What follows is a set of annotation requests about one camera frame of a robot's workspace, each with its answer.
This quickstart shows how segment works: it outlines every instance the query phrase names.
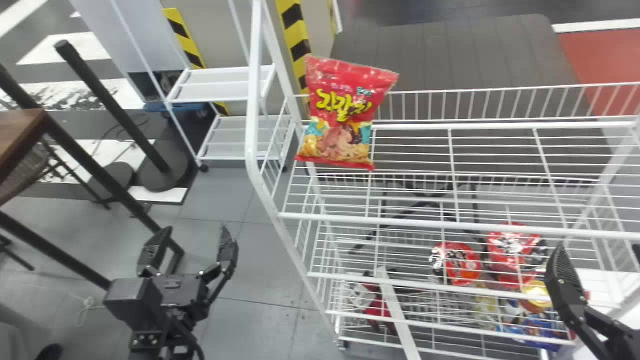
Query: black pole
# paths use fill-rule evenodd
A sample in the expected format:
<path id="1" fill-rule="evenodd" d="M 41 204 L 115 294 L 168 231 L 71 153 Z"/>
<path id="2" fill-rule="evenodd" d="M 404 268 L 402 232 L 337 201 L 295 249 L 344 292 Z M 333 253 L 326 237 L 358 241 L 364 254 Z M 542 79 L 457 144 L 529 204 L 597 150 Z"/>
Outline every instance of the black pole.
<path id="1" fill-rule="evenodd" d="M 39 109 L 42 107 L 15 82 L 2 64 L 0 64 L 0 88 L 23 109 Z"/>
<path id="2" fill-rule="evenodd" d="M 160 231 L 160 226 L 145 212 L 145 208 L 136 200 L 125 188 L 120 186 L 118 181 L 109 175 L 102 166 L 87 154 L 84 149 L 69 135 L 58 123 L 49 115 L 47 119 L 47 134 L 55 140 L 58 145 L 69 153 L 76 161 L 85 168 L 98 182 L 105 187 L 113 196 L 118 199 L 131 213 L 140 220 L 154 234 Z"/>
<path id="3" fill-rule="evenodd" d="M 84 277 L 85 279 L 87 279 L 87 281 L 92 282 L 94 285 L 98 286 L 104 291 L 109 290 L 111 281 L 109 281 L 106 277 L 98 274 L 89 266 L 86 266 L 84 263 L 78 261 L 73 256 L 62 251 L 59 247 L 53 245 L 45 238 L 34 233 L 28 227 L 15 221 L 12 217 L 8 216 L 2 211 L 0 211 L 0 224 L 2 224 L 3 229 L 7 230 L 15 237 L 26 242 L 28 245 L 34 247 L 36 250 L 39 250 L 46 256 L 49 256 L 51 259 L 60 263 L 69 270 L 75 272 L 81 277 Z"/>
<path id="4" fill-rule="evenodd" d="M 18 105 L 25 109 L 42 108 L 0 65 L 0 88 L 4 90 Z M 85 168 L 98 182 L 118 199 L 140 222 L 152 233 L 160 231 L 158 225 L 145 213 L 145 208 L 123 188 L 113 176 L 109 175 L 84 149 L 45 111 L 47 125 L 45 132 L 62 146 L 69 155 Z"/>
<path id="5" fill-rule="evenodd" d="M 156 168 L 162 173 L 171 171 L 169 164 L 167 164 L 156 148 L 151 146 L 151 143 L 145 138 L 142 131 L 138 129 L 129 115 L 122 109 L 113 96 L 111 96 L 109 90 L 104 87 L 95 73 L 93 73 L 91 68 L 89 68 L 86 62 L 80 57 L 75 47 L 66 40 L 60 40 L 54 47 L 58 54 L 71 66 L 71 69 L 89 86 L 98 99 L 102 101 L 104 107 L 107 108 L 118 123 L 129 133 L 136 144 L 140 146 L 140 149 L 145 152 Z"/>

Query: gray tile floor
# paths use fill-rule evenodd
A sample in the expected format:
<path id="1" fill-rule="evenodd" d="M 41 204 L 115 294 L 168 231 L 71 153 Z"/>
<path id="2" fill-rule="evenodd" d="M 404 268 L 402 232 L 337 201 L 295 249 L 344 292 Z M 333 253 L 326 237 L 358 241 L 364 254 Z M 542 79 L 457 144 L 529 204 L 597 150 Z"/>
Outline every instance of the gray tile floor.
<path id="1" fill-rule="evenodd" d="M 105 211 L 85 201 L 18 197 L 2 210 L 110 279 L 134 277 L 140 247 L 150 236 L 119 204 Z M 187 252 L 183 272 L 215 260 L 223 222 L 237 236 L 236 274 L 195 330 L 207 358 L 404 358 L 395 349 L 337 349 L 263 212 L 245 170 L 229 168 L 199 174 L 184 206 L 153 206 L 150 212 L 159 224 L 173 226 Z M 64 345 L 63 360 L 127 358 L 130 332 L 104 308 L 89 310 L 76 327 L 81 299 L 99 302 L 102 290 L 20 241 L 13 248 L 36 271 L 0 258 L 0 322 L 23 332 L 31 358 L 53 341 Z"/>

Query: gray platform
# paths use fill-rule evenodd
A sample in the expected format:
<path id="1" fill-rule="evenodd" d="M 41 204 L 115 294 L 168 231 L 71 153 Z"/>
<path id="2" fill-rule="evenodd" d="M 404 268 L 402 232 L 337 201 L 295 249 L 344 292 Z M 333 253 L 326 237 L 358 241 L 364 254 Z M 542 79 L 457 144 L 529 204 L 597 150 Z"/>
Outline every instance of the gray platform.
<path id="1" fill-rule="evenodd" d="M 412 24 L 400 26 L 378 26 L 363 18 L 355 18 L 344 32 L 336 37 L 332 57 L 353 63 L 375 66 L 393 70 L 400 74 L 398 83 L 393 90 L 450 90 L 450 89 L 482 89 L 502 88 L 517 86 L 546 86 L 546 85 L 572 85 L 577 83 L 571 65 L 567 62 L 564 52 L 557 40 L 556 34 L 551 28 L 551 23 L 542 15 L 519 15 L 509 17 L 493 17 L 478 19 L 463 19 L 450 22 L 435 22 L 430 24 Z M 532 90 L 522 92 L 522 99 L 528 99 Z M 565 99 L 567 104 L 575 104 L 579 91 L 568 92 Z M 486 107 L 487 118 L 510 117 L 515 93 L 507 93 L 502 102 L 503 107 L 499 112 L 500 93 L 493 92 L 489 95 Z M 539 94 L 532 103 L 531 114 L 544 117 L 554 117 L 558 106 L 562 101 L 563 91 L 553 92 L 545 106 L 545 96 Z M 486 93 L 476 93 L 475 102 L 471 111 L 470 93 L 462 94 L 460 99 L 456 94 L 447 96 L 444 110 L 443 97 L 435 94 L 431 99 L 431 118 L 429 118 L 427 95 L 422 94 L 418 100 L 418 119 L 453 119 L 456 113 L 456 103 L 460 103 L 460 118 L 464 119 L 470 114 L 472 119 L 483 117 L 483 104 Z M 589 108 L 584 100 L 578 106 L 578 114 L 586 114 Z M 398 122 L 403 119 L 415 119 L 415 96 L 406 96 L 405 99 L 396 95 L 393 104 L 386 101 L 381 105 L 381 111 L 377 119 L 394 119 Z M 516 107 L 515 117 L 525 117 L 529 102 L 520 101 Z M 562 112 L 567 116 L 568 110 Z M 490 136 L 494 138 L 465 143 L 465 140 L 456 140 L 458 145 L 488 145 L 491 143 L 513 143 L 514 145 L 527 145 L 527 147 L 515 148 L 518 154 L 513 155 L 514 150 L 509 147 L 502 148 L 504 156 L 478 157 L 472 159 L 459 159 L 456 161 L 469 161 L 471 164 L 456 167 L 456 171 L 475 172 L 507 172 L 518 174 L 522 172 L 544 173 L 540 157 L 528 156 L 537 154 L 535 139 L 530 130 L 486 130 L 486 131 L 458 131 L 454 136 Z M 428 140 L 429 144 L 442 145 L 447 143 L 446 131 L 393 131 L 391 136 L 431 136 L 442 139 Z M 524 137 L 521 140 L 500 139 L 500 137 Z M 595 136 L 589 139 L 571 139 L 572 145 L 595 145 L 594 147 L 580 148 L 580 153 L 586 151 L 593 154 L 608 155 L 607 147 L 599 129 L 590 130 L 541 130 L 540 136 Z M 379 151 L 389 152 L 391 149 L 382 150 L 385 144 L 395 143 L 425 143 L 425 140 L 395 140 L 380 139 L 376 141 Z M 542 145 L 558 145 L 558 140 L 543 140 Z M 442 162 L 442 155 L 425 156 L 421 154 L 424 148 L 411 148 L 416 156 L 405 155 L 406 160 L 419 158 L 420 161 Z M 439 148 L 448 154 L 447 148 Z M 608 156 L 594 158 L 575 157 L 568 151 L 569 148 L 553 148 L 555 154 L 566 156 L 554 156 L 549 162 L 562 164 L 595 163 L 606 164 Z M 487 153 L 496 152 L 496 148 L 468 147 L 467 152 Z M 391 156 L 377 156 L 376 168 L 381 170 L 406 170 L 407 165 L 382 163 L 380 160 L 390 160 Z M 527 166 L 503 165 L 503 163 L 534 163 Z M 488 168 L 486 163 L 495 163 Z M 571 165 L 552 166 L 552 173 L 593 173 L 600 167 L 585 167 Z M 448 165 L 420 164 L 414 165 L 413 170 L 444 170 L 449 171 Z"/>

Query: hazard tape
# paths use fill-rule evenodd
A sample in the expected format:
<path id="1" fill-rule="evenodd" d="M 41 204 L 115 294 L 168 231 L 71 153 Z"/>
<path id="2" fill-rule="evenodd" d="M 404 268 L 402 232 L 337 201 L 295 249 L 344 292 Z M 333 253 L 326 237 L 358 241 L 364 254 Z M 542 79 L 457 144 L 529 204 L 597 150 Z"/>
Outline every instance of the hazard tape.
<path id="1" fill-rule="evenodd" d="M 200 51 L 198 51 L 198 47 L 193 41 L 193 37 L 191 37 L 187 24 L 184 23 L 184 19 L 178 9 L 165 8 L 163 10 L 164 16 L 169 20 L 169 25 L 171 25 L 171 28 L 175 33 L 175 37 L 178 38 L 178 42 L 180 42 L 182 50 L 184 50 L 184 53 L 187 55 L 187 59 L 189 59 L 191 67 L 193 69 L 206 69 L 207 66 L 204 63 L 204 59 L 200 55 Z M 227 105 L 224 102 L 214 102 L 214 105 L 221 115 L 229 115 Z"/>
<path id="2" fill-rule="evenodd" d="M 307 25 L 302 17 L 300 0 L 275 0 L 275 2 L 300 93 L 309 94 L 304 57 L 311 53 L 311 45 Z"/>

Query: shelf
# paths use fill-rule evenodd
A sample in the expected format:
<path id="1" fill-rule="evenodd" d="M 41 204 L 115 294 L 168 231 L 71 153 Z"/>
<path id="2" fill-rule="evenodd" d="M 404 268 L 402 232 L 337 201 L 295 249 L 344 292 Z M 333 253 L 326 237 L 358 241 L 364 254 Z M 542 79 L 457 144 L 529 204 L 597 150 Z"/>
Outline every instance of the shelf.
<path id="1" fill-rule="evenodd" d="M 373 331 L 367 320 L 361 318 L 337 316 L 336 322 L 339 339 L 342 341 L 402 349 L 400 339 L 390 334 L 385 326 L 381 326 L 381 332 L 378 333 Z M 410 327 L 410 329 L 418 351 L 427 354 L 472 360 L 537 360 L 540 358 L 537 349 L 512 339 L 420 327 Z"/>
<path id="2" fill-rule="evenodd" d="M 262 98 L 267 96 L 275 74 L 274 65 L 260 67 Z M 171 103 L 247 101 L 248 89 L 248 67 L 187 69 L 182 72 L 171 92 L 167 95 L 167 101 Z"/>
<path id="3" fill-rule="evenodd" d="M 354 339 L 378 341 L 379 345 L 400 344 L 399 339 L 392 335 L 383 323 L 391 323 L 389 317 L 364 314 L 361 309 L 353 305 L 347 296 L 349 288 L 357 285 L 347 281 L 333 281 L 331 284 L 331 297 L 326 314 L 335 316 L 334 319 L 340 339 Z M 496 304 L 496 312 L 489 312 L 477 306 L 478 297 L 458 294 L 446 291 L 419 291 L 411 294 L 400 295 L 408 288 L 395 287 L 398 293 L 398 304 L 403 310 L 406 323 L 410 326 L 416 345 L 423 352 L 449 351 L 459 353 L 454 356 L 479 356 L 481 358 L 507 359 L 513 355 L 525 356 L 534 359 L 538 355 L 535 348 L 527 346 L 522 341 L 537 343 L 574 346 L 574 335 L 564 326 L 562 321 L 547 320 L 553 324 L 556 337 L 544 337 L 538 332 L 523 331 L 531 329 L 524 325 L 506 325 L 505 320 L 511 320 L 501 313 L 502 302 L 493 297 L 484 297 L 482 300 Z M 372 296 L 381 296 L 378 291 L 370 291 Z M 548 312 L 549 317 L 557 316 L 555 312 Z M 377 321 L 381 332 L 373 331 L 366 320 Z"/>
<path id="4" fill-rule="evenodd" d="M 286 139 L 290 139 L 292 135 L 291 116 L 261 116 L 259 124 L 258 158 L 281 160 L 283 144 L 287 143 Z M 217 117 L 198 152 L 198 158 L 244 161 L 245 129 L 246 117 Z"/>
<path id="5" fill-rule="evenodd" d="M 543 280 L 544 265 L 537 272 L 528 273 L 529 277 L 522 272 L 520 277 L 511 276 L 515 280 L 505 286 L 495 275 L 514 273 L 492 271 L 488 267 L 492 262 L 485 259 L 476 270 L 476 286 L 451 285 L 447 273 L 437 277 L 429 261 L 432 249 L 441 245 L 443 240 L 468 245 L 470 252 L 475 252 L 481 258 L 487 254 L 479 243 L 483 240 L 482 235 L 471 236 L 448 229 L 378 229 L 376 226 L 336 224 L 321 220 L 299 222 L 294 244 L 305 259 L 307 275 L 313 278 L 380 283 L 379 279 L 365 277 L 364 274 L 375 274 L 376 269 L 384 266 L 394 286 L 453 291 L 461 295 L 550 301 L 546 296 L 528 295 L 522 291 L 533 277 Z M 558 243 L 564 244 L 584 289 L 589 293 L 589 303 L 603 312 L 618 307 L 623 297 L 640 285 L 640 275 L 635 271 L 636 262 L 624 248 L 609 247 L 611 244 L 584 238 L 567 240 L 547 236 L 545 241 L 550 249 L 548 255 Z M 548 255 L 541 259 L 544 263 Z"/>
<path id="6" fill-rule="evenodd" d="M 313 176 L 297 162 L 278 216 L 309 219 L 297 208 L 322 200 L 333 222 L 485 233 L 520 222 L 540 233 L 640 240 L 640 155 L 628 124 L 565 124 L 374 126 L 374 172 L 317 164 Z"/>

